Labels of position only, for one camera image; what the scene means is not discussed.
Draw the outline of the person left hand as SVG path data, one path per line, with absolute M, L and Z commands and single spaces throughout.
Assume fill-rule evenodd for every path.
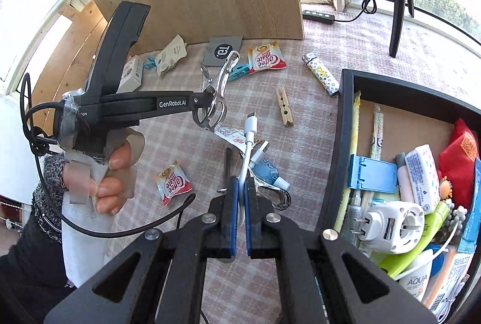
M 112 153 L 109 159 L 109 171 L 100 183 L 92 178 L 87 181 L 74 170 L 70 163 L 64 162 L 62 175 L 64 187 L 70 192 L 74 188 L 88 189 L 88 195 L 96 198 L 97 213 L 115 216 L 123 208 L 127 198 L 124 197 L 125 183 L 114 172 L 128 169 L 130 161 L 131 145 L 128 141 L 124 141 L 122 146 Z

